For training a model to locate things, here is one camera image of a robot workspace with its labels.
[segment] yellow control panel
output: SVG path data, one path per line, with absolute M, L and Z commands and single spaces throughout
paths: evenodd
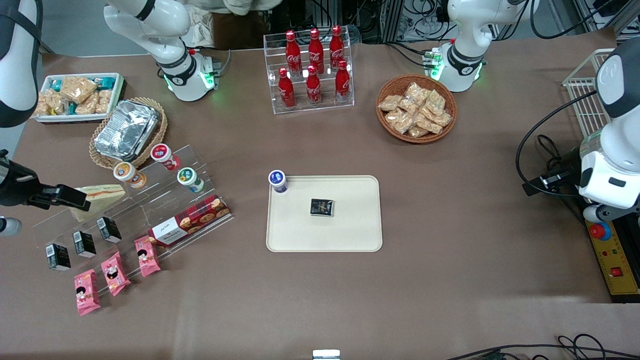
M 609 293 L 611 295 L 640 293 L 613 225 L 610 222 L 594 224 L 585 221 L 585 223 L 589 229 L 589 237 L 600 263 L 600 269 L 609 287 Z

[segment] red bottle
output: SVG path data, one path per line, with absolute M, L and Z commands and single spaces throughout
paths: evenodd
M 333 37 L 329 43 L 329 57 L 331 58 L 331 71 L 338 71 L 338 64 L 344 58 L 344 44 L 342 43 L 342 28 L 340 25 L 334 25 L 331 28 Z
M 296 34 L 293 30 L 289 30 L 286 33 L 287 48 L 285 49 L 285 55 L 287 56 L 287 64 L 289 64 L 289 71 L 291 71 L 292 78 L 302 77 L 302 59 L 300 58 L 300 46 L 296 43 Z
M 324 74 L 324 49 L 322 48 L 322 43 L 320 43 L 320 31 L 318 29 L 311 29 L 309 62 L 316 68 L 318 74 Z
M 338 62 L 338 73 L 335 75 L 335 99 L 338 102 L 349 101 L 349 72 L 347 60 Z
M 291 79 L 287 77 L 287 69 L 281 67 L 278 72 L 280 73 L 278 88 L 280 89 L 282 103 L 285 109 L 291 110 L 296 106 L 296 96 L 293 94 L 293 83 L 291 83 Z
M 315 108 L 322 102 L 322 93 L 320 92 L 320 79 L 316 74 L 316 67 L 309 65 L 307 67 L 309 77 L 307 78 L 307 96 L 309 98 L 309 106 Z

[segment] round wicker basket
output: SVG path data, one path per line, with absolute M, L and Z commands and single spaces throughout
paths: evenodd
M 167 120 L 166 120 L 166 114 L 164 113 L 162 106 L 160 106 L 160 104 L 158 104 L 157 101 L 148 99 L 146 97 L 134 97 L 133 99 L 131 99 L 131 101 L 135 101 L 135 102 L 139 102 L 140 104 L 151 106 L 152 108 L 158 111 L 158 114 L 160 114 L 160 123 L 156 126 L 154 133 L 151 134 L 151 141 L 149 141 L 147 147 L 140 153 L 140 156 L 138 156 L 137 159 L 131 162 L 133 166 L 138 168 L 140 165 L 144 164 L 144 162 L 147 159 L 149 159 L 149 157 L 151 156 L 151 148 L 161 143 L 162 140 L 164 139 L 164 133 L 166 132 L 166 127 L 167 127 Z M 94 144 L 95 138 L 102 131 L 102 129 L 104 129 L 104 127 L 109 122 L 110 118 L 111 118 L 111 114 L 109 114 L 107 118 L 100 123 L 100 126 L 98 126 L 98 128 L 93 132 L 93 136 L 89 141 L 89 155 L 91 156 L 91 159 L 93 160 L 93 162 L 98 164 L 99 166 L 108 168 L 108 169 L 113 169 L 121 161 L 118 159 L 110 158 L 109 156 L 105 156 L 97 152 L 95 150 L 95 144 Z
M 428 90 L 435 89 L 446 100 L 445 110 L 451 115 L 451 122 L 449 123 L 449 125 L 444 127 L 440 134 L 436 135 L 429 133 L 419 138 L 412 138 L 407 135 L 402 135 L 401 133 L 393 130 L 391 126 L 389 126 L 389 124 L 385 120 L 385 113 L 377 106 L 388 95 L 404 95 L 404 92 L 409 87 L 409 84 L 411 82 L 415 82 L 416 84 L 420 85 L 420 87 Z M 431 79 L 426 75 L 406 74 L 393 78 L 387 81 L 387 83 L 382 86 L 382 89 L 380 89 L 380 92 L 378 93 L 378 101 L 376 102 L 376 113 L 378 114 L 378 120 L 380 120 L 380 124 L 382 124 L 382 126 L 396 138 L 410 143 L 428 143 L 438 140 L 439 138 L 445 136 L 449 131 L 451 131 L 453 125 L 456 124 L 456 120 L 458 119 L 458 106 L 456 105 L 456 100 L 453 98 L 453 94 L 443 84 L 435 81 L 434 79 Z

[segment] foil container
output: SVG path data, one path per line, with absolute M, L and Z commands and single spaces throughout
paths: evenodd
M 95 149 L 110 158 L 135 160 L 145 148 L 158 121 L 156 109 L 130 100 L 120 101 L 107 125 L 95 138 Z

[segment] table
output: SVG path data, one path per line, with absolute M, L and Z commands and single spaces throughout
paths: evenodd
M 102 311 L 80 317 L 71 283 L 47 269 L 47 240 L 30 228 L 53 212 L 4 208 L 25 229 L 0 240 L 0 352 L 308 359 L 313 349 L 339 348 L 349 360 L 445 359 L 590 332 L 638 353 L 640 305 L 609 304 L 580 224 L 557 199 L 526 197 L 513 165 L 524 133 L 568 100 L 562 80 L 593 50 L 614 46 L 610 31 L 493 44 L 482 78 L 455 95 L 456 127 L 429 145 L 400 142 L 378 123 L 382 84 L 418 70 L 382 45 L 353 48 L 355 107 L 277 117 L 261 51 L 233 52 L 221 90 L 189 103 L 167 91 L 148 56 L 46 56 L 47 74 L 119 72 L 126 97 L 159 101 L 170 120 L 166 142 L 195 147 L 236 217 L 169 258 L 167 271 L 134 278 L 125 293 L 101 298 Z M 94 129 L 29 121 L 15 160 L 45 183 L 112 183 L 88 156 Z M 571 111 L 541 132 L 561 152 L 580 138 Z M 542 173 L 546 159 L 528 144 L 523 171 Z M 377 177 L 382 249 L 269 252 L 266 175 L 274 168 Z

